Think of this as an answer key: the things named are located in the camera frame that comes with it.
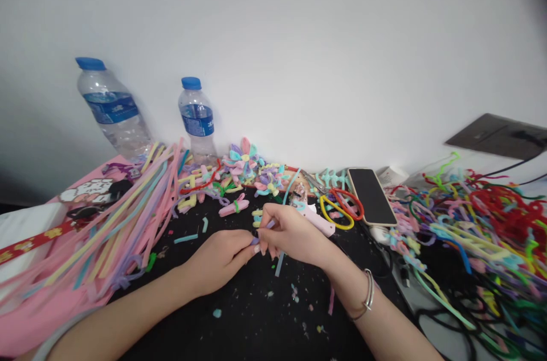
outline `pile of pipe cleaners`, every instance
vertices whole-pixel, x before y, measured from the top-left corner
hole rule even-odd
[[[435,177],[423,175],[423,189],[398,186],[388,195],[398,220],[390,248],[441,304],[416,315],[464,334],[470,359],[471,337],[498,359],[545,359],[538,344],[547,342],[545,196],[472,170],[442,181],[450,163]],[[442,313],[460,327],[438,320]]]

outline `red scissors handle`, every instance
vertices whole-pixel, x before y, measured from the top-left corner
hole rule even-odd
[[[357,220],[361,220],[363,218],[363,216],[365,215],[365,209],[363,208],[363,205],[362,203],[359,201],[359,199],[357,199],[357,197],[348,192],[348,191],[345,191],[345,190],[342,190],[342,189],[339,189],[337,187],[332,187],[330,190],[329,190],[330,193],[332,193],[334,195],[334,197],[336,198],[336,201],[340,204],[340,207],[342,209],[344,209],[344,211],[350,215],[352,217],[353,220],[357,221]],[[345,203],[345,200],[342,200],[340,198],[340,196],[338,195],[339,193],[342,193],[343,195],[345,196],[348,196],[351,198],[351,200],[353,201],[353,204],[355,204],[358,209],[359,209],[359,215],[356,216],[355,213],[353,212],[353,210],[351,210],[350,208],[348,208],[348,206],[346,205]]]

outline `power outlet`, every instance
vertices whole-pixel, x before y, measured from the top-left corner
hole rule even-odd
[[[540,151],[538,144],[519,138],[518,136],[522,136],[520,133],[533,136],[547,144],[547,128],[490,113],[485,113],[456,133],[446,141],[446,144],[522,160],[537,155]]]

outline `water bottle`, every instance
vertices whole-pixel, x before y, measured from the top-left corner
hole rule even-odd
[[[76,62],[81,69],[78,91],[103,134],[130,163],[143,163],[152,147],[150,134],[128,89],[100,59],[76,58]]]
[[[186,132],[190,135],[190,147],[194,160],[199,165],[216,166],[213,111],[201,91],[201,81],[192,76],[184,77],[182,87],[184,89],[178,98],[178,109],[181,111]]]

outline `hand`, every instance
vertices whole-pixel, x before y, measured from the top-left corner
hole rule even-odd
[[[271,220],[276,224],[264,228]],[[292,206],[266,203],[258,229],[262,255],[270,251],[272,260],[284,251],[293,259],[323,267],[328,249],[334,245]]]
[[[193,297],[211,294],[230,281],[260,251],[260,246],[249,245],[252,239],[246,230],[221,230],[209,237],[181,266]]]

